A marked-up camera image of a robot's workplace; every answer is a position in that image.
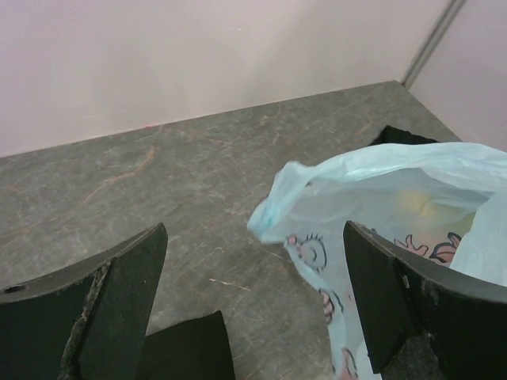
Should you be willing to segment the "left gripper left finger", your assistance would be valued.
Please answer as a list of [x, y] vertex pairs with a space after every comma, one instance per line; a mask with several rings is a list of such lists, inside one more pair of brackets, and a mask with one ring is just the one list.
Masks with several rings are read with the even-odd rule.
[[166, 257], [159, 223], [1, 290], [3, 379], [133, 379]]

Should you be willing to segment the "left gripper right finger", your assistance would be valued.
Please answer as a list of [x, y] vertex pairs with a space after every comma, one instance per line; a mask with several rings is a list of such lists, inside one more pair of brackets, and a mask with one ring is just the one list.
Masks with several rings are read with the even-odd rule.
[[504, 379], [506, 289], [348, 221], [345, 258], [372, 370], [385, 379]]

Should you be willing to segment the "light blue plastic bag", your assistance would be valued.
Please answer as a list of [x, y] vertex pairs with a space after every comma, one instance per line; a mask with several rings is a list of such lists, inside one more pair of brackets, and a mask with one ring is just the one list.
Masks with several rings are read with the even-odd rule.
[[[400, 215], [400, 191], [434, 198], [433, 218]], [[324, 301], [338, 379], [385, 379], [372, 370], [345, 258], [354, 222], [394, 245], [506, 289], [506, 154], [465, 142], [382, 144], [316, 166], [291, 161], [248, 229], [281, 243]]]

